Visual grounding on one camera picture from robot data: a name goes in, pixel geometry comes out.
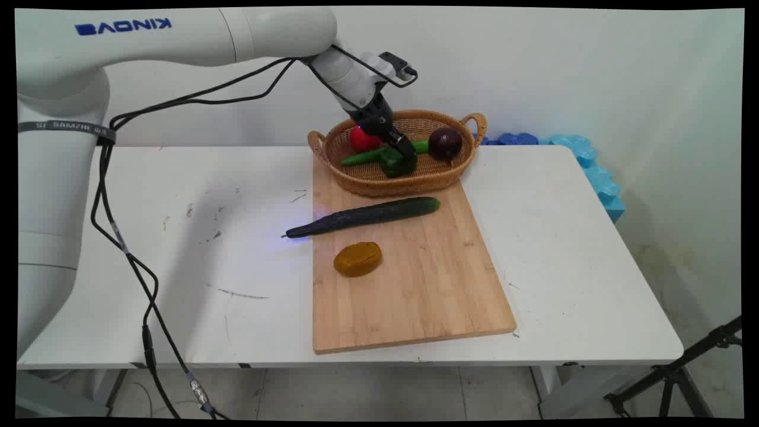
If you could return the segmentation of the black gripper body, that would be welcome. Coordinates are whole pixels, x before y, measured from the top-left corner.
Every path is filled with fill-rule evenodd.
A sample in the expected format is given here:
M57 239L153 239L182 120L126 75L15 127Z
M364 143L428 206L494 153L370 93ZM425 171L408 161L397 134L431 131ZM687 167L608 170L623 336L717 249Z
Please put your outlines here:
M397 141L393 117L393 111L383 95L374 95L367 105L355 110L355 124L364 133L380 138L382 142Z

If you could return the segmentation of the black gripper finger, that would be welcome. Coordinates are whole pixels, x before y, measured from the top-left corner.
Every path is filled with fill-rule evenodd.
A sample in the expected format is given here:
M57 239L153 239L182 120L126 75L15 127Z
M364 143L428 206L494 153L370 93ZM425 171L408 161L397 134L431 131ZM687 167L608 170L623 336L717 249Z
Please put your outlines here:
M399 172L414 172L417 167L417 151L409 139L399 139L396 151L400 156L396 169Z
M390 148L395 149L401 157L406 157L406 152L404 151L406 135L404 133L398 130L387 130L386 132L381 132L379 138Z

